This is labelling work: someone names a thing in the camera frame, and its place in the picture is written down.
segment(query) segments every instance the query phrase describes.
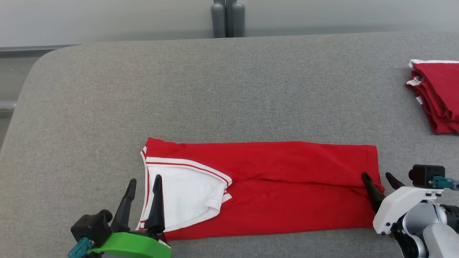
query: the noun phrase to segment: gray fabric surface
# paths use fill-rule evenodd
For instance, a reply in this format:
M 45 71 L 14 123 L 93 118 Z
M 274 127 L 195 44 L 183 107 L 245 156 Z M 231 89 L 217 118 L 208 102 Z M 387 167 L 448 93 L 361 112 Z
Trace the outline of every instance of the gray fabric surface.
M 130 217 L 135 227 L 144 191 L 139 152 L 148 136 L 373 144 L 381 175 L 392 172 L 408 184 L 409 169 L 424 163 L 459 178 L 459 137 L 433 135 L 404 87 L 410 59 L 459 60 L 458 42 L 457 33 L 372 33 L 51 52 L 32 68 L 0 152 L 0 253 L 66 256 L 75 244 L 70 226 L 85 213 L 114 212 L 131 178 L 140 186 Z M 448 191 L 440 201 L 459 205 L 458 197 Z M 324 212 L 339 219 L 333 207 Z M 395 240 L 372 229 L 171 244 L 177 258 L 401 257 Z

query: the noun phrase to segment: folded red shirt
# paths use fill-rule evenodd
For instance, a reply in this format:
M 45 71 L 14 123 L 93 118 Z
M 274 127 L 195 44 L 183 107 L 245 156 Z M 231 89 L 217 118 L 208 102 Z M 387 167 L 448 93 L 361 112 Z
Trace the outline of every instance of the folded red shirt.
M 459 62 L 411 60 L 408 89 L 415 92 L 436 134 L 459 133 Z
M 372 227 L 362 172 L 383 193 L 375 146 L 301 141 L 176 144 L 149 138 L 145 202 L 163 178 L 168 240 Z

